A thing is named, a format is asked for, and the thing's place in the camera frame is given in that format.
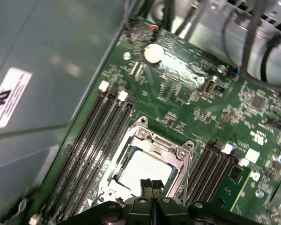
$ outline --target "black cable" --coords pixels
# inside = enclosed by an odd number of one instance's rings
[[[137,13],[137,16],[142,16],[143,15],[144,11],[147,8],[148,3],[149,3],[149,0],[144,0],[141,8],[139,9],[139,12]]]
[[[169,0],[170,7],[169,7],[169,29],[168,31],[172,31],[172,24],[175,17],[175,0]]]
[[[229,16],[227,17],[227,19],[223,25],[223,28],[221,30],[221,45],[222,45],[222,49],[223,49],[226,57],[228,58],[230,65],[233,66],[234,68],[237,68],[238,65],[233,61],[233,59],[230,55],[230,52],[227,47],[227,40],[226,40],[227,26],[229,25],[230,21],[232,20],[232,17],[234,14],[238,14],[238,10],[236,8],[230,12]]]
[[[258,80],[257,78],[249,75],[248,71],[247,71],[249,60],[250,60],[250,54],[252,51],[252,46],[254,44],[256,31],[257,31],[257,28],[258,28],[258,25],[260,22],[260,17],[263,15],[263,13],[266,9],[266,5],[267,5],[266,0],[255,1],[253,17],[250,21],[247,36],[245,39],[245,44],[244,44],[244,52],[243,52],[243,60],[242,60],[243,68],[242,68],[241,74],[244,77],[244,79],[249,83],[253,83],[259,87],[270,88],[275,91],[281,92],[281,86]]]
[[[148,3],[147,3],[147,5],[146,5],[146,7],[145,7],[145,10],[144,10],[144,13],[143,13],[143,16],[142,16],[142,17],[144,17],[144,18],[147,18],[147,17],[148,17],[148,14],[149,14],[149,12],[150,12],[150,9],[152,8],[152,5],[153,5],[153,3],[154,3],[154,0],[148,0],[147,2],[148,2]]]
[[[184,30],[184,28],[190,22],[190,20],[191,20],[192,16],[194,15],[195,11],[196,11],[196,7],[191,6],[191,8],[188,10],[188,13],[187,13],[186,17],[184,18],[183,22],[180,24],[180,26],[176,30],[175,35],[181,34],[181,32]]]
[[[164,9],[163,9],[163,28],[169,30],[169,20],[170,20],[170,0],[164,0]]]
[[[260,79],[263,82],[267,82],[266,64],[267,64],[268,57],[270,56],[273,48],[274,47],[267,48],[266,52],[263,55],[263,59],[262,59],[262,62],[261,62],[261,67],[260,67]]]
[[[198,10],[196,12],[196,15],[193,19],[193,22],[191,24],[191,26],[189,27],[186,35],[185,35],[185,40],[186,41],[189,41],[194,33],[194,31],[196,30],[197,26],[198,26],[198,23],[200,22],[200,19],[202,18],[205,10],[207,9],[208,7],[208,4],[209,4],[209,0],[201,0],[200,1],[200,5],[198,7]]]
[[[281,35],[273,36],[266,44],[266,51],[263,55],[261,67],[260,67],[260,78],[262,81],[267,82],[267,75],[266,75],[266,65],[270,54],[272,53],[273,49],[278,47],[281,44]]]

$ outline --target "integrated circuit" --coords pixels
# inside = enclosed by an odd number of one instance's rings
[[[262,107],[262,105],[263,105],[263,102],[264,102],[264,100],[261,97],[255,96],[253,101],[252,101],[252,103],[251,103],[251,105],[253,107],[255,107],[256,109],[260,109]]]

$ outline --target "gray cable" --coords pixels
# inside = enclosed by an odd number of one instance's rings
[[[226,40],[226,30],[227,30],[227,26],[229,25],[229,23],[230,23],[230,21],[232,20],[232,17],[233,17],[233,15],[234,15],[235,13],[236,13],[236,14],[238,13],[238,11],[237,11],[236,8],[233,9],[233,10],[230,12],[229,16],[227,17],[227,19],[226,19],[226,21],[225,21],[225,23],[224,23],[224,26],[223,26],[223,28],[222,28],[222,30],[221,30],[221,45],[222,45],[222,49],[223,49],[223,51],[224,51],[226,57],[228,58],[229,63],[231,64],[231,66],[233,66],[234,68],[237,68],[238,65],[233,61],[233,59],[232,59],[232,57],[231,57],[231,55],[230,55],[230,53],[229,53],[229,50],[228,50],[228,47],[227,47],[227,40]]]
[[[200,2],[200,5],[199,5],[199,8],[197,9],[197,13],[192,21],[192,24],[191,26],[189,27],[186,35],[185,35],[185,40],[186,41],[189,41],[194,33],[194,31],[196,30],[197,26],[198,26],[198,23],[200,21],[200,19],[202,18],[203,16],[203,13],[205,12],[205,9],[207,8],[208,6],[208,3],[209,3],[209,0],[202,0]]]
[[[241,74],[244,77],[244,79],[249,83],[253,83],[259,87],[270,88],[275,91],[281,92],[281,86],[263,82],[248,74],[248,65],[250,61],[252,46],[255,41],[256,30],[259,25],[260,17],[264,14],[266,10],[267,3],[268,3],[267,0],[255,1],[254,15],[250,21],[247,36],[245,39],[245,44],[244,44],[244,52],[243,52],[243,60],[242,60],[243,68]]]

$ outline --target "chip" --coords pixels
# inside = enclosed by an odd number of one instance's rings
[[[229,122],[230,119],[231,119],[231,116],[230,116],[229,114],[227,114],[227,113],[224,114],[224,116],[223,116],[223,120],[224,120],[224,121]]]
[[[231,173],[230,173],[230,177],[234,180],[237,180],[239,175],[241,173],[241,169],[237,168],[237,167],[233,167]]]
[[[252,101],[252,106],[256,109],[260,109],[263,105],[263,99],[261,97],[256,96]]]

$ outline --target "sticker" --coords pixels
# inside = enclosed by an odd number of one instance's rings
[[[4,128],[17,106],[32,73],[10,68],[0,86],[0,128]]]

